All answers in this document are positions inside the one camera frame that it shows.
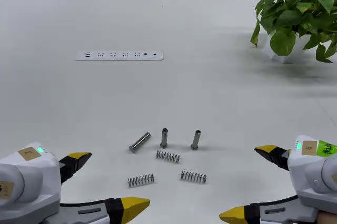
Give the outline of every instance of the coil spring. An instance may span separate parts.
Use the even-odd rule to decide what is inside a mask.
[[[206,178],[207,176],[204,174],[184,170],[181,171],[181,179],[184,180],[206,183]]]
[[[179,160],[180,160],[179,155],[164,152],[164,151],[160,151],[160,150],[157,150],[156,158],[171,161],[171,162],[175,162],[175,163],[178,163]]]
[[[128,178],[127,182],[128,182],[129,187],[141,186],[141,185],[153,183],[154,176],[153,174],[148,174],[148,175],[142,175],[142,176],[138,176],[134,178]]]

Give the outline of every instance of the yellow fingertip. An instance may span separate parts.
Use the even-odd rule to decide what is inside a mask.
[[[248,224],[244,218],[244,207],[235,207],[219,215],[222,221],[229,224]]]
[[[259,149],[259,150],[265,151],[267,153],[270,153],[276,147],[277,147],[276,145],[264,145],[264,146],[256,147],[255,150]]]
[[[75,159],[80,159],[81,157],[91,154],[90,152],[75,152],[75,153],[71,153],[68,156],[75,158]]]
[[[123,204],[122,224],[128,223],[150,205],[149,199],[136,197],[121,198]]]

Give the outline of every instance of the metal bolt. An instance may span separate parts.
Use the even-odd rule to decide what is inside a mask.
[[[169,130],[167,128],[163,128],[162,131],[162,142],[160,143],[160,147],[162,147],[163,149],[167,148],[167,132]]]
[[[193,139],[193,142],[191,144],[191,149],[193,149],[193,150],[198,149],[198,142],[199,142],[199,139],[200,139],[200,135],[201,135],[201,131],[197,130],[194,134],[194,139]]]
[[[138,148],[146,142],[150,138],[151,134],[149,132],[145,133],[144,136],[142,136],[137,142],[135,142],[133,145],[129,146],[129,150],[131,150],[132,153],[135,153]]]

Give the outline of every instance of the power strip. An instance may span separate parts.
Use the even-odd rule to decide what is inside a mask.
[[[163,52],[143,51],[91,51],[77,54],[76,60],[163,60]]]

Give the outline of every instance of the plant pot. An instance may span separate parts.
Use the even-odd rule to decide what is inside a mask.
[[[296,42],[294,45],[293,50],[288,56],[279,56],[277,55],[272,48],[270,47],[270,39],[272,38],[272,34],[267,36],[267,39],[265,41],[265,44],[262,48],[262,52],[271,60],[275,60],[284,64],[291,64],[291,63],[304,63],[308,60],[308,55],[305,54],[305,51],[303,50],[304,45],[307,44],[307,42],[310,39],[310,35],[304,35],[301,37],[298,37],[296,35]]]

